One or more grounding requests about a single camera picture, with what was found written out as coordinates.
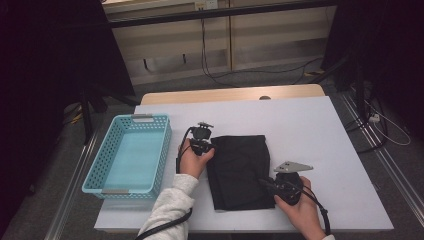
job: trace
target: table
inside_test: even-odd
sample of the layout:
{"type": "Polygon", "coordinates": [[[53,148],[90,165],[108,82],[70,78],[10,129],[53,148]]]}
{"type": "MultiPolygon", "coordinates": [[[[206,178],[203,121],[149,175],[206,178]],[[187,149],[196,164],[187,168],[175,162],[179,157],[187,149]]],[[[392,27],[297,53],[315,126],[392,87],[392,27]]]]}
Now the table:
{"type": "MultiPolygon", "coordinates": [[[[324,96],[320,86],[155,93],[146,95],[135,110],[135,113],[159,112],[169,114],[173,130],[162,188],[171,185],[175,172],[176,151],[172,149],[177,149],[190,124],[203,120],[215,124],[212,137],[264,134],[271,155],[270,176],[273,168],[287,160],[314,166],[314,170],[302,175],[311,179],[319,201],[329,210],[333,231],[393,229],[330,99],[324,96]],[[264,95],[273,100],[257,100],[264,95]]],[[[278,209],[215,212],[205,173],[193,197],[196,202],[189,220],[191,232],[296,231],[278,209]]],[[[153,203],[105,200],[95,228],[137,232],[153,203]]]]}

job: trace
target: person's right hand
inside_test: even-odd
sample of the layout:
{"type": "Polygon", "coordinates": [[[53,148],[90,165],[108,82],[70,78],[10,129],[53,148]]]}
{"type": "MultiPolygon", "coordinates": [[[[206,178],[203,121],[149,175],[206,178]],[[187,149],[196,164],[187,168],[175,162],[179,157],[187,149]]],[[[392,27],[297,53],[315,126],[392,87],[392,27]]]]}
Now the person's right hand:
{"type": "MultiPolygon", "coordinates": [[[[302,176],[300,178],[304,186],[311,188],[311,181],[309,181],[309,179],[302,176]]],[[[307,188],[304,188],[304,190],[312,195],[307,188]]],[[[302,194],[299,202],[294,206],[288,205],[277,195],[274,196],[274,199],[278,207],[287,214],[293,226],[299,230],[306,239],[321,240],[325,237],[325,233],[318,219],[317,206],[308,196],[302,194]]]]}

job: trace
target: white table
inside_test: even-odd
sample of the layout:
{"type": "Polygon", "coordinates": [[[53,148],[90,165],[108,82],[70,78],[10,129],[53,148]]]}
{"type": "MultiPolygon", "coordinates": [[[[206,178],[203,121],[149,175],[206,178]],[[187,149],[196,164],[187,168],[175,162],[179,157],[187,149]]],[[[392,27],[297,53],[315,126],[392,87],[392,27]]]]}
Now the white table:
{"type": "MultiPolygon", "coordinates": [[[[329,211],[333,231],[393,229],[328,97],[142,105],[135,113],[170,116],[172,139],[162,188],[172,183],[177,147],[184,132],[206,121],[215,126],[212,137],[265,135],[271,156],[270,176],[275,176],[272,169],[284,161],[312,165],[314,170],[301,175],[312,181],[315,194],[329,211]]],[[[189,220],[191,232],[296,231],[278,208],[214,211],[205,173],[193,197],[196,202],[189,220]]],[[[152,204],[145,200],[105,200],[95,228],[107,232],[138,232],[152,204]]]]}

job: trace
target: gray floor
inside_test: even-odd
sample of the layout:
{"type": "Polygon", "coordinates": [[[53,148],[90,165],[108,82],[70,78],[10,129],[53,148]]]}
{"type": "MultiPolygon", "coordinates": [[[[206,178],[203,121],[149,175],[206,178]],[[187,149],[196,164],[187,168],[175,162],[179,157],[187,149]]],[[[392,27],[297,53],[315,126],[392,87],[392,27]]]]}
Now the gray floor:
{"type": "MultiPolygon", "coordinates": [[[[255,70],[282,71],[297,67],[300,64],[277,65],[263,67],[255,70]]],[[[319,61],[306,68],[306,72],[318,70],[319,61]]],[[[231,74],[217,80],[223,84],[231,84],[239,87],[250,86],[272,86],[288,85],[299,79],[302,69],[297,71],[270,74],[263,72],[249,72],[231,74]]],[[[299,83],[306,83],[311,78],[304,77],[299,83]]],[[[172,81],[161,81],[148,83],[135,88],[137,99],[148,92],[195,90],[227,88],[227,85],[218,84],[206,76],[188,77],[174,79],[172,81]]],[[[337,92],[331,80],[321,83],[326,94],[331,97],[334,107],[343,123],[348,123],[354,118],[342,100],[343,95],[350,92],[337,92]]],[[[117,114],[131,113],[133,108],[120,104],[113,99],[106,99],[109,104],[107,113],[92,113],[95,127],[99,127],[99,134],[106,132],[108,123],[117,114]]],[[[402,125],[402,120],[393,113],[389,106],[384,106],[385,115],[402,125]]],[[[405,141],[399,130],[389,125],[390,137],[397,141],[405,141]]],[[[351,141],[357,150],[369,148],[361,131],[349,133],[351,141]]],[[[399,169],[405,174],[411,185],[419,196],[424,195],[424,180],[422,173],[424,169],[424,143],[414,138],[408,146],[398,146],[390,141],[385,148],[391,154],[399,169]]],[[[59,207],[60,201],[65,194],[68,183],[72,177],[73,170],[77,165],[81,151],[83,150],[84,128],[82,121],[76,124],[66,124],[62,130],[59,141],[53,152],[49,165],[36,184],[36,192],[28,196],[16,214],[2,239],[44,239],[54,215],[59,207]]],[[[424,228],[417,220],[405,198],[398,190],[392,178],[384,168],[381,160],[375,152],[360,154],[360,159],[369,174],[372,182],[378,186],[378,195],[394,225],[394,230],[380,233],[335,233],[336,239],[423,239],[424,228]]],[[[98,207],[101,201],[91,196],[77,192],[76,200],[73,202],[73,211],[67,217],[65,227],[61,231],[61,239],[133,239],[135,234],[106,234],[93,229],[97,217],[98,207]]],[[[204,235],[191,234],[189,239],[302,239],[298,234],[237,234],[237,235],[204,235]]]]}

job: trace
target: person's left hand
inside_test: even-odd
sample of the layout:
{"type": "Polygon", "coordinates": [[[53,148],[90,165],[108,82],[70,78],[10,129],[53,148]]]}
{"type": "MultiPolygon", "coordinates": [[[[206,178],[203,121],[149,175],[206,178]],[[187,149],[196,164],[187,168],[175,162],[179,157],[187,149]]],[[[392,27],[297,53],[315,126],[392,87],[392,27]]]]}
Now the person's left hand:
{"type": "Polygon", "coordinates": [[[184,153],[181,156],[180,173],[189,174],[199,179],[200,174],[203,172],[203,169],[206,166],[206,163],[215,154],[215,149],[212,148],[209,150],[209,152],[203,154],[202,156],[197,156],[190,147],[189,139],[186,138],[182,147],[182,152],[184,153]]]}

